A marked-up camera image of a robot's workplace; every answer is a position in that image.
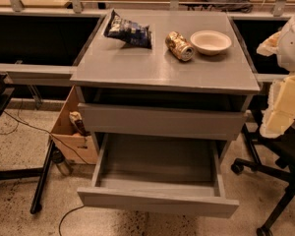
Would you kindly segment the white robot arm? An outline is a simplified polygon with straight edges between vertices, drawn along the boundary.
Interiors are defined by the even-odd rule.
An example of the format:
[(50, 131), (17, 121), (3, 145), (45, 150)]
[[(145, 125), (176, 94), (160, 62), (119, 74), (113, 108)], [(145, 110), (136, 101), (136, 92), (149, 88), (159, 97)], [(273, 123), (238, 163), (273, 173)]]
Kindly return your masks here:
[(268, 107), (263, 117), (260, 133), (275, 139), (295, 121), (295, 14), (283, 26), (257, 48), (263, 56), (276, 55), (279, 67), (289, 75), (283, 80), (274, 80), (268, 93)]

